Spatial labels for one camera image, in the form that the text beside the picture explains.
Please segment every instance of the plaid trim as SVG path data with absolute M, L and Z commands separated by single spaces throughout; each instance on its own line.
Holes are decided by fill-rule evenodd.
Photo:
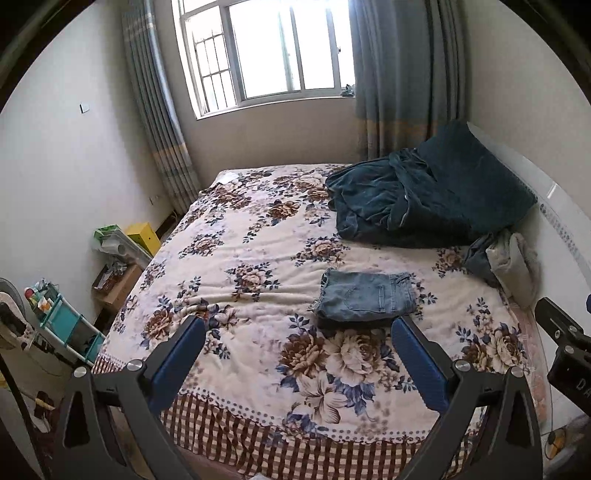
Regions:
M 93 372 L 113 372 L 122 362 L 99 356 Z M 289 439 L 273 436 L 274 426 L 243 419 L 195 395 L 178 395 L 162 412 L 173 442 L 197 455 L 232 465 L 239 473 L 277 480 L 371 480 L 395 478 L 419 450 L 421 442 L 335 442 L 327 437 Z M 458 473 L 472 445 L 467 434 L 450 464 L 447 477 Z

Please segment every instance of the blue gripper pad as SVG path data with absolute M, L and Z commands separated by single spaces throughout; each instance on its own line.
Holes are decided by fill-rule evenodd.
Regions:
M 425 405 L 443 414 L 449 407 L 445 377 L 402 319 L 394 320 L 391 335 L 392 345 Z
M 205 324 L 195 317 L 154 374 L 148 406 L 157 417 L 172 405 L 199 352 L 205 345 Z

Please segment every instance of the floral bedspread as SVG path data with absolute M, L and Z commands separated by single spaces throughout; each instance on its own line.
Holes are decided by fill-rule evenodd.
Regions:
M 207 342 L 163 422 L 196 454 L 272 478 L 393 478 L 437 418 L 388 329 L 320 331 L 311 305 L 329 267 L 408 271 L 416 324 L 452 358 L 531 378 L 528 336 L 499 292 L 462 271 L 460 248 L 356 244 L 335 233 L 324 179 L 337 165 L 236 171 L 205 190 L 143 273 L 95 371 L 145 358 L 191 313 Z M 470 448 L 467 433 L 452 470 Z

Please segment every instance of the beige wall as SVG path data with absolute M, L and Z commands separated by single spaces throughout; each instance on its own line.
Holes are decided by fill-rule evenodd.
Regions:
M 154 3 L 178 120 L 204 187 L 227 168 L 358 160 L 351 98 L 273 103 L 196 120 L 178 53 L 171 1 Z
M 172 210 L 134 104 L 114 0 L 88 7 L 29 68 L 0 114 L 0 145 L 0 277 L 21 291 L 51 279 L 94 321 L 90 289 L 106 260 L 91 250 L 94 229 L 157 227 Z
M 464 0 L 469 120 L 529 158 L 591 217 L 591 106 L 550 47 L 499 0 Z

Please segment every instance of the cardboard box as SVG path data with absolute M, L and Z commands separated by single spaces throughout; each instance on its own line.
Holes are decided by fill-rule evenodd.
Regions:
M 127 270 L 125 270 L 121 280 L 119 280 L 113 286 L 108 294 L 102 294 L 95 290 L 95 285 L 98 285 L 98 282 L 102 274 L 106 271 L 106 268 L 107 267 L 100 271 L 99 276 L 96 277 L 96 280 L 92 284 L 92 294 L 93 297 L 101 302 L 107 310 L 117 313 L 125 303 L 125 299 L 131 293 L 133 287 L 135 287 L 135 284 L 138 282 L 143 270 L 137 265 L 128 265 Z
M 152 256 L 160 249 L 160 240 L 148 222 L 134 223 L 126 231 L 135 243 L 144 247 Z

